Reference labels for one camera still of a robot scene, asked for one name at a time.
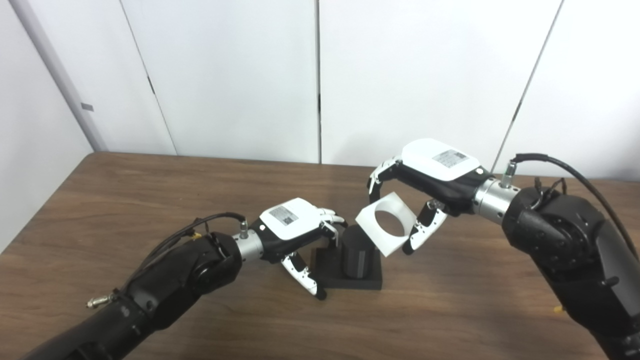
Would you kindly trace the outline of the white and black right hand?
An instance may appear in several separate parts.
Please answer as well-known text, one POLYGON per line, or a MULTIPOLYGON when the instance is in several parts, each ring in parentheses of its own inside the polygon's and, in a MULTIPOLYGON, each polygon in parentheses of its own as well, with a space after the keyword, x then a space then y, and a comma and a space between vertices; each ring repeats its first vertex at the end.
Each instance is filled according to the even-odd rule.
POLYGON ((371 211, 398 215, 405 235, 388 234, 374 216, 361 227, 383 256, 399 249, 411 255, 449 216, 473 214, 476 192, 491 180, 493 175, 477 158, 453 146, 432 138, 412 141, 400 155, 378 165, 366 183, 371 211), (414 214, 397 194, 381 196, 383 184, 392 180, 429 196, 419 214, 414 214))

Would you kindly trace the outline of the white and black left hand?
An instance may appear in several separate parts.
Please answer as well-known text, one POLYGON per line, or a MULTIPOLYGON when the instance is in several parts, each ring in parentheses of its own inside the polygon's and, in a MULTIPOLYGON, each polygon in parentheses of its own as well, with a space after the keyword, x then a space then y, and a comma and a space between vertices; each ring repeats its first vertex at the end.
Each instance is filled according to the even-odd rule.
POLYGON ((322 238, 336 248, 338 226, 346 229, 349 225, 334 210, 297 197, 264 210, 235 240, 243 261, 281 264, 311 296, 324 301, 327 293, 299 250, 322 238))

